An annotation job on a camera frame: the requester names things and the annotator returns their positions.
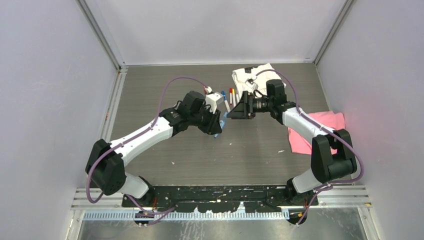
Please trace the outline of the light blue highlighter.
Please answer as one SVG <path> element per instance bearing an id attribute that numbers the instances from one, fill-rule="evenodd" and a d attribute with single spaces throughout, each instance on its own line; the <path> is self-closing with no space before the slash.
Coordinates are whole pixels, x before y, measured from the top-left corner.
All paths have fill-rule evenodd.
<path id="1" fill-rule="evenodd" d="M 219 125 L 220 125 L 221 130 L 223 130 L 224 127 L 225 127 L 227 116 L 228 116 L 228 112 L 225 112 L 219 120 Z"/>

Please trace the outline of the white pen yellow end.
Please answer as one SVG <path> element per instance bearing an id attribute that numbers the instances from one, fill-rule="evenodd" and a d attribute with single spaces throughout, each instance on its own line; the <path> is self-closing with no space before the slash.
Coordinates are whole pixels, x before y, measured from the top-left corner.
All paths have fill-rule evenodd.
<path id="1" fill-rule="evenodd" d="M 234 93 L 231 94 L 231 98 L 232 98 L 232 106 L 233 108 L 235 108 L 237 105 L 237 99 Z"/>

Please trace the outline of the white red marker pen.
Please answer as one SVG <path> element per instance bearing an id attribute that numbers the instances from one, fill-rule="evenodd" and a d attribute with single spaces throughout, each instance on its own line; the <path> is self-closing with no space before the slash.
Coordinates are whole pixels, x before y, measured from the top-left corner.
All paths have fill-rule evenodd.
<path id="1" fill-rule="evenodd" d="M 230 92 L 230 94 L 229 94 L 229 104 L 230 104 L 230 106 L 233 105 L 233 94 L 232 94 L 232 92 Z"/>

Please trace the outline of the white blue marker pen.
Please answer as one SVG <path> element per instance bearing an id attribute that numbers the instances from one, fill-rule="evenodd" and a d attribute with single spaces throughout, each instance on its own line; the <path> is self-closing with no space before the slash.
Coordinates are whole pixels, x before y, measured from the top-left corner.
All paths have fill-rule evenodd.
<path id="1" fill-rule="evenodd" d="M 231 108 L 226 97 L 224 97 L 224 104 L 225 104 L 227 112 L 229 113 L 231 111 Z"/>

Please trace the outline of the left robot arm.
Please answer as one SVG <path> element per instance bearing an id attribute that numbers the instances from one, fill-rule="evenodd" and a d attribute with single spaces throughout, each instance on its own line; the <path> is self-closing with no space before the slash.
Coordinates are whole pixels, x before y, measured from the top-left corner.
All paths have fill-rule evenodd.
<path id="1" fill-rule="evenodd" d="M 151 186 L 142 177 L 126 172 L 126 166 L 147 149 L 190 126 L 207 135 L 222 133 L 218 105 L 223 101 L 217 92 L 203 95 L 190 91 L 182 101 L 162 110 L 152 122 L 134 132 L 111 142 L 99 139 L 93 144 L 85 167 L 87 183 L 95 183 L 103 195 L 122 193 L 134 197 L 142 207 L 149 206 L 154 199 Z"/>

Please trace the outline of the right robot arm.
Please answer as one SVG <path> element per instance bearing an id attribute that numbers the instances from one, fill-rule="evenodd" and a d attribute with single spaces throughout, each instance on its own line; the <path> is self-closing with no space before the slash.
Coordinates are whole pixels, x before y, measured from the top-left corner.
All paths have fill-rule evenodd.
<path id="1" fill-rule="evenodd" d="M 281 80 L 267 81 L 266 95 L 261 97 L 244 91 L 239 103 L 227 116 L 233 120 L 253 119 L 257 113 L 269 113 L 311 145 L 310 168 L 287 181 L 283 193 L 285 202 L 298 205 L 319 186 L 357 171 L 348 131 L 334 130 L 311 119 L 295 102 L 287 100 Z"/>

